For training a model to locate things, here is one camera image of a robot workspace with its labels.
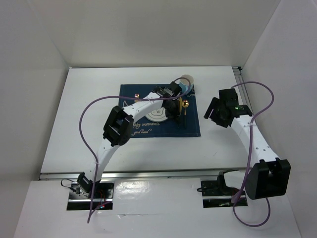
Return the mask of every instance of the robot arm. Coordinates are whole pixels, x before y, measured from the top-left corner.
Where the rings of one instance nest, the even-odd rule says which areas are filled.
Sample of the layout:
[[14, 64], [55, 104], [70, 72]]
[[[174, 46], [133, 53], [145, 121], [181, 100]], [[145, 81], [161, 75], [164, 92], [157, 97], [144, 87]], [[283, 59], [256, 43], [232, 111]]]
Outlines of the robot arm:
[[[219, 91], [219, 99], [213, 98], [204, 116], [223, 127], [232, 127], [249, 151], [250, 126], [253, 127], [251, 170], [248, 173], [245, 191], [251, 199], [281, 196], [286, 192], [291, 166], [279, 159], [269, 147], [255, 122], [250, 125], [252, 113], [247, 105], [238, 104], [235, 89]], [[221, 186], [240, 188], [244, 173], [229, 171], [219, 174]]]
[[[172, 82], [166, 88], [156, 87], [144, 99], [159, 99], [178, 96], [181, 88], [178, 84]], [[138, 101], [130, 106], [120, 108], [116, 106], [110, 112], [110, 115], [104, 125], [104, 133], [101, 145], [97, 151], [99, 161], [96, 182], [99, 183], [102, 174], [109, 163], [111, 157], [119, 149], [121, 145], [128, 142], [131, 136], [133, 124], [146, 114], [153, 110], [164, 107], [168, 118], [176, 118], [179, 116], [178, 100], [155, 100], [155, 101]], [[89, 194], [96, 171], [96, 163], [92, 162], [90, 166], [82, 172], [78, 177], [78, 184]]]

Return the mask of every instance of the cable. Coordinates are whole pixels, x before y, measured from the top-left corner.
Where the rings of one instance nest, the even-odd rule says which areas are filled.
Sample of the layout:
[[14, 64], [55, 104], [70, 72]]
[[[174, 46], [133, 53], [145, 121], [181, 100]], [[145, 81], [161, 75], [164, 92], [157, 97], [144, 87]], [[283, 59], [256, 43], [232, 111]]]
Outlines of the cable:
[[232, 86], [231, 88], [234, 88], [234, 87], [237, 87], [237, 86], [240, 86], [240, 85], [244, 85], [244, 84], [248, 84], [248, 83], [253, 83], [253, 84], [258, 84], [258, 85], [261, 85], [263, 86], [264, 88], [266, 88], [271, 96], [272, 96], [272, 99], [271, 99], [271, 102], [269, 105], [267, 105], [264, 109], [262, 109], [261, 111], [259, 111], [258, 113], [254, 114], [254, 116], [252, 117], [251, 121], [250, 121], [250, 143], [249, 143], [249, 154], [248, 154], [248, 162], [247, 162], [247, 169], [246, 169], [246, 172], [244, 173], [244, 178], [243, 178], [243, 181], [242, 181], [242, 184], [241, 184], [241, 188], [240, 190], [232, 197], [231, 199], [231, 203], [233, 203], [233, 213], [235, 215], [235, 217], [238, 219], [239, 222], [241, 222], [243, 225], [246, 225], [248, 227], [260, 227], [262, 225], [264, 225], [268, 220], [269, 220], [269, 217], [271, 215], [271, 206], [269, 204], [269, 201], [268, 201], [268, 198], [265, 198], [266, 199], [266, 202], [267, 202], [267, 206], [268, 206], [268, 214], [267, 214], [267, 218], [260, 224], [256, 224], [256, 225], [250, 225], [250, 224], [247, 224], [245, 222], [243, 222], [236, 214], [236, 211], [235, 211], [235, 206], [236, 206], [236, 203], [238, 202], [242, 192], [243, 192], [243, 189], [244, 189], [244, 186], [246, 184], [246, 181], [247, 181], [247, 176], [248, 176], [248, 173], [249, 173], [249, 167], [250, 167], [250, 163], [251, 163], [251, 156], [252, 156], [252, 145], [253, 145], [253, 126], [252, 126], [252, 123], [254, 122], [254, 120], [256, 119], [256, 117], [258, 115], [260, 115], [261, 113], [265, 112], [267, 109], [269, 109], [273, 102], [274, 102], [274, 94], [272, 92], [272, 90], [267, 87], [265, 84], [262, 84], [260, 82], [255, 82], [255, 81], [249, 81], [249, 82], [243, 82], [243, 83], [238, 83], [234, 86]]
[[102, 201], [103, 201], [104, 196], [103, 196], [103, 194], [100, 191], [98, 191], [98, 192], [100, 193], [100, 202], [99, 202], [98, 205], [100, 205], [102, 203]]
[[[185, 96], [187, 93], [190, 92], [190, 86], [191, 86], [191, 82], [188, 78], [185, 78], [185, 77], [179, 77], [177, 79], [175, 79], [173, 82], [179, 80], [179, 79], [185, 79], [188, 81], [189, 85], [188, 85], [188, 89], [186, 92], [184, 92], [183, 94], [181, 95], [178, 95], [178, 96], [175, 96], [175, 97], [170, 97], [170, 98], [152, 98], [152, 99], [138, 99], [138, 101], [159, 101], [159, 100], [174, 100], [174, 99], [178, 99], [180, 97], [183, 97]], [[79, 133], [80, 133], [80, 137], [81, 139], [83, 140], [84, 144], [86, 145], [86, 147], [90, 150], [90, 152], [93, 154], [95, 160], [96, 160], [96, 168], [95, 168], [95, 174], [94, 174], [94, 181], [93, 181], [93, 187], [92, 187], [92, 191], [91, 191], [91, 201], [90, 201], [90, 208], [89, 208], [89, 216], [88, 216], [88, 219], [87, 219], [87, 223], [90, 222], [90, 218], [91, 218], [91, 215], [97, 210], [98, 206], [93, 210], [93, 200], [94, 200], [94, 193], [95, 193], [95, 185], [96, 185], [96, 178], [97, 178], [97, 171], [98, 171], [98, 158], [97, 158], [97, 155], [95, 154], [95, 152], [93, 151], [93, 149], [89, 146], [89, 144], [87, 143], [84, 135], [83, 135], [83, 131], [82, 131], [82, 121], [83, 121], [83, 117], [86, 113], [86, 111], [88, 110], [88, 108], [96, 103], [96, 102], [99, 102], [103, 99], [108, 99], [108, 98], [119, 98], [119, 99], [125, 99], [125, 100], [135, 100], [135, 98], [129, 98], [129, 97], [123, 97], [123, 96], [106, 96], [106, 97], [101, 97], [101, 98], [97, 98], [95, 100], [93, 100], [90, 104], [88, 104], [88, 106], [83, 110], [81, 116], [80, 116], [80, 119], [79, 119]]]
[[101, 190], [101, 192], [103, 193], [104, 195], [104, 201], [106, 202], [106, 195], [105, 195], [105, 192], [103, 190]]
[[[71, 182], [76, 182], [76, 181], [70, 180], [70, 179], [68, 179], [68, 178], [64, 178], [64, 179], [62, 179], [62, 180], [60, 181], [60, 185], [61, 185], [62, 187], [67, 187], [67, 186], [63, 185], [63, 181], [64, 181], [64, 180], [68, 180], [68, 181], [71, 181]], [[72, 188], [72, 187], [67, 187], [67, 188], [69, 188], [69, 189], [72, 190], [73, 192], [76, 192], [76, 189], [74, 189], [74, 188]]]
[[94, 212], [96, 212], [96, 211], [97, 211], [99, 208], [101, 208], [102, 206], [107, 205], [108, 203], [111, 203], [111, 202], [108, 201], [108, 202], [104, 202], [104, 203], [98, 205], [98, 206], [91, 212], [91, 215], [93, 215]]

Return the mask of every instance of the gold object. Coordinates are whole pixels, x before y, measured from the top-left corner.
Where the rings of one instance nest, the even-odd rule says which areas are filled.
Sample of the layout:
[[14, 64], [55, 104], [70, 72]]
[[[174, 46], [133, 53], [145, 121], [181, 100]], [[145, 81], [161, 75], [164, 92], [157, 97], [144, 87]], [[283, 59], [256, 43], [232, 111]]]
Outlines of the gold object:
[[182, 97], [180, 97], [179, 98], [179, 113], [181, 113], [181, 114], [182, 114], [182, 101], [183, 101], [183, 99], [182, 99]]
[[140, 95], [139, 95], [139, 94], [137, 94], [137, 93], [136, 93], [136, 94], [134, 94], [134, 98], [139, 98], [139, 96], [140, 96]]
[[188, 102], [187, 100], [184, 100], [184, 101], [182, 102], [182, 106], [183, 106], [183, 108], [185, 109], [185, 115], [186, 115], [186, 108], [189, 106], [189, 102]]
[[182, 101], [182, 106], [185, 110], [184, 112], [184, 127], [187, 128], [187, 119], [186, 119], [186, 108], [189, 106], [189, 102], [187, 100]]

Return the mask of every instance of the small white cup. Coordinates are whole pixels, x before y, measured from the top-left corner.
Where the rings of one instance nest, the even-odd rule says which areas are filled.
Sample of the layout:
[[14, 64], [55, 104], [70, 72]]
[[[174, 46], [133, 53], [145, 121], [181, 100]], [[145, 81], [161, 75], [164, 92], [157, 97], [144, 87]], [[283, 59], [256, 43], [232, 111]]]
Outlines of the small white cup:
[[[190, 92], [193, 89], [193, 86], [194, 86], [194, 78], [192, 76], [190, 76], [190, 75], [187, 75], [187, 74], [182, 75], [182, 77], [188, 78], [188, 80], [190, 81], [190, 90], [189, 90], [189, 92]], [[189, 83], [184, 78], [180, 79], [179, 86], [182, 88], [183, 93], [186, 93], [186, 91], [188, 90]]]

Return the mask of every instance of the white cable tie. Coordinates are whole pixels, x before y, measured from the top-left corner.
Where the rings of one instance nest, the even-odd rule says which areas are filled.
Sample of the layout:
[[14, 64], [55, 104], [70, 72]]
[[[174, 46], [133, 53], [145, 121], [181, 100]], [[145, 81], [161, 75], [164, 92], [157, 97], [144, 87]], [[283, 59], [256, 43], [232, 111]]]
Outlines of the white cable tie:
[[247, 126], [247, 127], [250, 127], [250, 126], [253, 126], [253, 125], [255, 125], [255, 126], [256, 126], [256, 124], [255, 124], [255, 123], [249, 123], [249, 124], [247, 124], [246, 126]]

